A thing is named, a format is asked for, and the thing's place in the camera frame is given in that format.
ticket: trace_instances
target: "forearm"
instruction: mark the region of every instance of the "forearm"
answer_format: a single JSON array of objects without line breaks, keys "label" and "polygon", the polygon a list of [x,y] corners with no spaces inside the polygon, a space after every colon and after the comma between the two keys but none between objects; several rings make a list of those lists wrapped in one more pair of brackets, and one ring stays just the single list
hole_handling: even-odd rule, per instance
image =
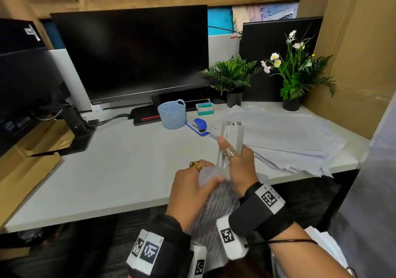
[{"label": "forearm", "polygon": [[[273,240],[311,239],[297,223]],[[349,273],[320,246],[309,242],[271,244],[288,278],[350,278]]]}]

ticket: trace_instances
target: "fingernail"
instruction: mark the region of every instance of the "fingernail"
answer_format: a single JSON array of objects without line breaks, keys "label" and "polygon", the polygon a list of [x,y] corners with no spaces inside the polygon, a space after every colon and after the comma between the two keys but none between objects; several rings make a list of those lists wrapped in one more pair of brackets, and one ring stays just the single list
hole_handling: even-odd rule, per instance
[{"label": "fingernail", "polygon": [[219,144],[221,144],[223,141],[225,141],[225,138],[224,138],[223,136],[219,136],[219,137],[217,138],[217,142],[218,142]]}]

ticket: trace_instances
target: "white desk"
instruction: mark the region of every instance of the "white desk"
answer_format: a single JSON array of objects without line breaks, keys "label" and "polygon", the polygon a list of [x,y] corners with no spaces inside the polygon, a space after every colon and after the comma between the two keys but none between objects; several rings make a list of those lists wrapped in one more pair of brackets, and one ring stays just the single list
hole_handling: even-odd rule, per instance
[{"label": "white desk", "polygon": [[[284,112],[281,103],[244,102],[271,112]],[[104,120],[131,108],[87,113],[87,119]],[[202,116],[208,125],[228,112],[215,105],[214,115]],[[301,107],[300,113],[312,114]],[[196,117],[196,111],[188,116]],[[369,140],[332,124],[334,132],[347,140],[335,158],[332,173],[356,169]],[[210,137],[200,137],[184,126],[168,130],[161,122],[134,127],[121,118],[99,127],[85,152],[64,157],[63,163],[48,177],[6,225],[8,232],[106,216],[166,204],[175,172],[191,161],[216,162],[218,146]],[[311,177],[301,172],[276,172],[256,160],[256,171],[268,175],[271,184]]]}]

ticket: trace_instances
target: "person's left hand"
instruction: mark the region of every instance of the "person's left hand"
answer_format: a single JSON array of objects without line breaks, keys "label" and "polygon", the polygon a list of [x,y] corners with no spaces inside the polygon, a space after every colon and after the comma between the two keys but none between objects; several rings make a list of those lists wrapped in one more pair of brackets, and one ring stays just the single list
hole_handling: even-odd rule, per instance
[{"label": "person's left hand", "polygon": [[[200,160],[199,162],[203,167],[215,166],[206,160]],[[190,229],[192,222],[205,205],[210,193],[225,180],[221,176],[214,177],[200,187],[198,177],[199,172],[195,168],[189,167],[185,170],[178,170],[172,184],[166,214],[174,217],[180,223],[184,232]]]}]

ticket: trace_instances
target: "blue plastic basket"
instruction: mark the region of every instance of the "blue plastic basket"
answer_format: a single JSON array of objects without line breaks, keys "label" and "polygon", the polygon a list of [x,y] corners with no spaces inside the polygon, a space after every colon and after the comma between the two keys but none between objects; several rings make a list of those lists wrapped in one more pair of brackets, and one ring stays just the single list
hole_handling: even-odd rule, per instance
[{"label": "blue plastic basket", "polygon": [[186,103],[183,100],[170,101],[158,106],[162,124],[167,129],[178,129],[186,123]]}]

